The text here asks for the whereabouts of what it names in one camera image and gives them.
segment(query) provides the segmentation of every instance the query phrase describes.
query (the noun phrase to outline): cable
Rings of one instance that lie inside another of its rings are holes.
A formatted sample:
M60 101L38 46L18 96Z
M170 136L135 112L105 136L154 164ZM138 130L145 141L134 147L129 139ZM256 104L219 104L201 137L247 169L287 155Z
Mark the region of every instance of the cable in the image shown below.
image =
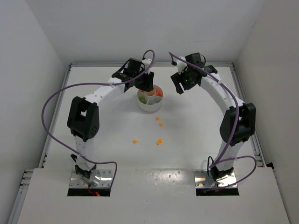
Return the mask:
M208 175L211 179L213 179L213 178L210 176L210 170L209 170L210 159L212 160L212 164L214 163L213 158L212 158L211 156L209 156L209 157L207 158L207 168L206 168L206 173L207 173L207 175Z
M118 72L121 72L124 68L125 68L125 66L127 65L127 63L129 62L129 60L130 59L128 59L121 67L120 67L120 69L118 69L117 71Z
M153 57L152 57L152 61L150 62L150 64L148 65L148 67L143 70L138 76L128 80L128 81L125 81L125 82L122 82L122 83L114 83L113 85L122 85L122 84L126 84L126 83L129 83L129 82L133 82L135 81L136 79L138 79L139 77L141 77L145 72L147 72L148 69L150 69L152 67L152 65L154 64L154 60L155 60L155 52L153 50L147 50L147 52L152 52L153 54ZM53 139L55 140L56 142L58 142L59 144L63 145L64 147L68 148L69 150L71 150L72 152L74 152L75 154L81 156L84 160L86 160L87 162L90 162L92 164L96 164L96 165L104 165L104 164L114 164L115 165L115 172L114 172L114 175L113 175L113 178L112 178L112 181L111 181L111 185L110 185L110 189L112 188L112 185L114 183L114 179L115 179L115 176L116 176L116 172L117 172L117 163L114 162L114 161L109 161L109 162L94 162L84 156L82 156L78 151L76 151L75 149L73 149L72 147L66 145L65 143L63 143L62 141L60 141L59 139L57 139L56 137L54 137L54 135L51 134L51 132L49 131L49 129L47 128L46 124L45 124L45 121L44 121L44 113L45 113L45 109L48 105L48 103L50 102L50 100L55 97L57 94L59 94L60 92L64 91L64 90L67 90L71 87L75 87L75 86L82 86L82 85L110 85L110 83L78 83L78 84L73 84L73 85L69 85L69 86L66 86L56 92L54 92L45 102L45 104L43 105L43 109L42 109L42 124L43 124L43 128L45 129L46 133Z
M171 53L171 52L169 52L169 54L170 54L171 57L174 57L174 58L176 58L177 60L180 60L180 61L186 63L187 65L189 65L189 66L191 66L191 67L194 67L194 68L196 68L196 69L198 69L198 70L200 70L200 71L206 73L206 74L209 75L212 79L214 79L216 82L218 82L218 83L220 82L219 79L217 79L215 76L213 76L211 73L207 72L206 70L203 70L202 68L200 68L200 67L198 67L198 66L196 66L196 65L194 65L194 64L191 64L191 63L189 63L189 62L187 62L187 61L185 61L185 60L179 58L178 56L175 56L175 55L174 55L173 53ZM216 166L216 165L219 163L220 159L221 159L221 158L223 157L223 155L225 154L226 150L227 150L228 147L229 147L230 142L231 142L232 139L233 139L233 136L234 136L234 134L235 134L235 129L236 129L236 127L237 127L238 120L239 120L239 105L238 105L238 102L237 102L236 97L234 96L234 94L232 93L232 91L231 91L228 87L226 87L226 85L224 85L222 82L220 82L220 85L221 85L221 86L222 86L222 87L223 87L223 88L224 88L224 89L225 89L225 90L232 96L232 98L233 98L233 100L234 100L234 102L235 102L235 121L234 121L234 125L233 125L233 128L232 128L232 131L231 131L231 133L230 133L230 135L229 135L228 141L227 141L227 143L226 143L226 145L225 145L223 151L220 153L219 157L212 163L212 165L210 166L210 168Z
M251 156L251 155L243 155L243 156L239 156L239 157L237 157L236 159L243 159L243 158L251 158L251 159L253 159L253 161L254 161L254 167L253 167L252 171L251 171L249 174L247 174L247 175L246 175L245 177L243 177L242 179L236 181L235 183L229 184L229 185L227 185L227 186L225 186L225 187L217 187L217 188L212 187L212 188L207 188L206 190L204 190L204 192L208 192L208 191L212 191L212 190L225 189L225 188L227 188L227 187L230 187L230 186L233 186L233 185L235 185L235 184L237 184L237 183L240 183L241 181L247 179L250 175L252 175L253 172L255 171L256 167L257 167L256 159L255 159L253 156ZM223 160L220 160L218 163L226 162L226 161L230 161L230 160L234 160L234 159L235 159L235 158L223 159Z
M95 196L94 193L90 190L90 184L88 185L88 193Z

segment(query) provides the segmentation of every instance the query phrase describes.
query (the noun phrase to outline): white bowl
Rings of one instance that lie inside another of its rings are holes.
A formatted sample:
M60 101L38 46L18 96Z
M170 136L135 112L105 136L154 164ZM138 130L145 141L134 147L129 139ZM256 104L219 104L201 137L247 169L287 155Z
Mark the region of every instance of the white bowl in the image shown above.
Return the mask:
M159 110L162 105L162 100L163 91L157 85L154 85L154 90L151 92L144 92L141 90L138 90L137 92L137 104L146 112L154 112Z

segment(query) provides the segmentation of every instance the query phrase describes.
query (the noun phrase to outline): white enclosure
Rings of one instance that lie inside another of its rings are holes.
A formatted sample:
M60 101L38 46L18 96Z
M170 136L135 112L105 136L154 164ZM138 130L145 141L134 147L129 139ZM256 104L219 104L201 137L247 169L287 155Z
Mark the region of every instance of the white enclosure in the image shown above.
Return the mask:
M236 94L229 67L216 67L222 81ZM116 67L72 67L66 86L105 82ZM287 224L287 215L271 168L257 168L239 184L239 196L196 196L194 169L206 168L209 155L219 151L223 115L210 95L195 86L179 95L170 76L173 67L154 67L154 84L164 91L163 105L155 113L142 111L131 88L100 109L100 129L94 138L94 161L117 161L118 172L110 197L67 196L74 161L71 151L51 140L44 168L35 169L18 224L90 223L182 224L272 223ZM53 123L53 135L75 147L66 121L75 96L97 86L65 91ZM162 138L161 145L156 141ZM254 155L247 141L239 155ZM99 168L113 168L110 165ZM238 179L253 168L253 161L234 165Z
M64 62L122 62L154 49L237 58L264 0L26 0Z
M299 223L299 1L270 0L236 63L291 223Z

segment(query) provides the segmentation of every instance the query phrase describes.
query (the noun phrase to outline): black motor bracket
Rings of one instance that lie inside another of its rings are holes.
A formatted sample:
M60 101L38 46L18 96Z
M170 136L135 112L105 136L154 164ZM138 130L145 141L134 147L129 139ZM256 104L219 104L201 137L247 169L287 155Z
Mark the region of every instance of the black motor bracket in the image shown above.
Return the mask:
M99 107L85 98L75 97L71 102L67 126L72 135L82 138L84 142L92 139L99 131Z
M202 70L205 70L209 73L218 73L217 69L214 66L204 66L200 58L200 53L191 54L186 56L185 58L187 62L200 67ZM200 86L201 79L206 76L207 74L204 71L198 70L190 65L187 65L183 72L175 73L171 76L171 79L176 87L177 93L182 94L184 91L181 85L183 86L184 90L189 90L196 84Z
M142 61L130 58L128 61L128 66L123 69L123 72L121 70L118 70L112 75L112 78L118 78L122 82L126 82L132 78L135 78L137 75L139 75L145 68L142 68ZM133 82L129 82L125 84L125 91L127 91L129 88L135 86L137 89L140 89L142 91L152 91L154 90L153 85L154 80L154 73L150 72L149 74L143 74L141 77L136 79Z

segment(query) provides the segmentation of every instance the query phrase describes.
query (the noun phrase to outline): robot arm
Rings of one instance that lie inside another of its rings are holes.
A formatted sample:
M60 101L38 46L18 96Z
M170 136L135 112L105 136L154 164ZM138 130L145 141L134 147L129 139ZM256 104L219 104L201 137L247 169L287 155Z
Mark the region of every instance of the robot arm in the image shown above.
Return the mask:
M204 66L200 59L200 53L195 53L180 58L200 67L203 70L208 71L209 73L213 73L213 75L221 81L219 74L217 74L218 71L213 66ZM224 160L228 158L235 158L244 142L246 142L249 137L254 134L256 117L255 106L252 103L246 104L237 96L235 96L239 107L239 121L227 150L223 156L221 156L221 153L228 142L233 128L236 114L236 104L228 91L222 87L221 83L216 82L213 78L207 76L206 73L196 70L179 60L177 60L177 67L178 72L171 76L171 79L176 86L177 93L182 94L184 92L181 85L183 86L184 90L189 90L198 84L210 94L224 115L222 124L220 126L222 144L215 160L217 161L219 159ZM211 175L213 179L216 180L227 174L231 174L234 169L233 166L234 160L216 164L211 168Z
M100 128L99 110L106 103L133 86L143 91L152 91L154 89L154 73L150 71L150 68L144 75L133 82L114 85L115 83L122 83L136 77L141 71L149 67L151 61L151 59L139 61L130 58L127 61L128 66L125 68L126 64L124 64L115 72L107 82L108 85L101 86L83 98L75 97L72 100L67 126L75 138L76 149L81 156L91 158L93 154L93 140ZM86 180L89 180L91 171L96 169L96 165L74 154L71 157L76 162L76 172Z

